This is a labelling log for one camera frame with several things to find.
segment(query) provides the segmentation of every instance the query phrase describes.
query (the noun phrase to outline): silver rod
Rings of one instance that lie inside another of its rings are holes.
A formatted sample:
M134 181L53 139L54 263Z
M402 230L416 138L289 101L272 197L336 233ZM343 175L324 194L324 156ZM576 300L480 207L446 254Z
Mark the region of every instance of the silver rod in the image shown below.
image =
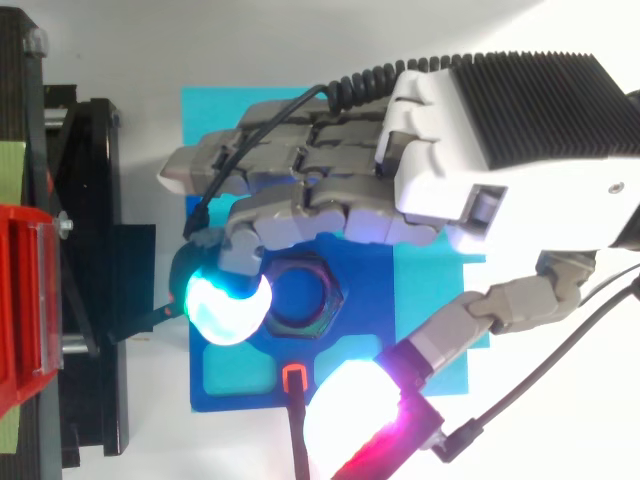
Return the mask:
M87 342L84 341L84 337L80 334L66 334L62 337L62 353L66 354L77 354L77 353L88 353L89 348L87 347Z
M64 117L67 116L66 108L45 108L44 126L48 129L62 128Z

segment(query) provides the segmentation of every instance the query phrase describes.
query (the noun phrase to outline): coiled black cable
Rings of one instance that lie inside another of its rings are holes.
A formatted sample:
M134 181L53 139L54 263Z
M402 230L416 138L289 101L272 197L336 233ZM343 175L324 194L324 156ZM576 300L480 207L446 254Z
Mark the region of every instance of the coiled black cable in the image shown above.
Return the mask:
M329 110L338 114L342 110L350 110L366 103L380 100L391 95L396 81L405 70L417 70L419 72L435 72L443 68L455 67L463 63L471 63L473 57L470 53L461 56L449 57L412 58L405 62L398 60L395 65L385 63L362 73L354 73L351 77L345 76L340 81L333 81L328 85L327 99Z
M482 55L476 54L475 61L479 62L481 59ZM262 125L224 162L222 168L202 196L202 200L187 218L183 231L184 238L188 240L193 232L209 225L209 202L216 196L224 181L229 177L233 169L238 166L238 163L247 152L258 145L260 140L289 115L312 98L315 98L316 95L323 93L327 97L329 110L337 115L343 110L350 110L353 107L359 107L391 95L398 77L405 70L418 70L425 73L435 72L443 68L471 63L473 60L474 58L469 53L463 56L453 55L452 57L445 55L429 59L426 57L412 58L406 63L403 60L398 60L395 62L395 66L385 63L382 66L364 70L362 73L354 73L351 77L342 77L340 81L333 81L329 85L316 85L310 88L298 98L293 99L270 121Z

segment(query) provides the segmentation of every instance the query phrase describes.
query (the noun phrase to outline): black heat sink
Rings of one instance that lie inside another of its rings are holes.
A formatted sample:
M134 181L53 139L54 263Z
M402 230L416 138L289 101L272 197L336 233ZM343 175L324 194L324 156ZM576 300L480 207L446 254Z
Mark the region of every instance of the black heat sink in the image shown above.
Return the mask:
M452 75L492 170L640 154L640 112L593 55L476 55Z

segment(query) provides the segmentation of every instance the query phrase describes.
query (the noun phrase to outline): screw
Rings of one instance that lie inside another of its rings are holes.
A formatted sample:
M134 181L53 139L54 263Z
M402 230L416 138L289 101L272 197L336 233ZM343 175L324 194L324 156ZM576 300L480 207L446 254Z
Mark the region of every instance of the screw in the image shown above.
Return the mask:
M58 218L56 218L53 223L60 238L66 240L69 237L69 232L73 230L73 220L69 218L67 212L64 210L60 212L60 215L58 215Z
M122 122L120 120L120 110L114 110L111 113L111 126L113 128L120 128L122 126Z
M23 42L24 52L36 58L44 58L49 54L49 37L41 28L32 28L27 32Z
M614 183L609 187L609 193L614 195L620 193L622 190L624 190L624 182Z

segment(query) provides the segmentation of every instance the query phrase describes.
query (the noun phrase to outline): black metal frame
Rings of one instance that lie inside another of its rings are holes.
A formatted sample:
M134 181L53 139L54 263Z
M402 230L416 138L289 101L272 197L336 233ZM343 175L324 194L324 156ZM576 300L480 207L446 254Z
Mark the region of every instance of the black metal frame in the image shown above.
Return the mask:
M65 97L55 86L46 92ZM79 466L81 446L103 445L105 456L114 456L129 443L126 345L113 344L107 333L153 308L155 227L120 224L113 104L58 106L67 109L62 127L47 130L52 204L74 222L61 244L63 330L82 334L87 344L86 353L64 355L59 374L67 468Z

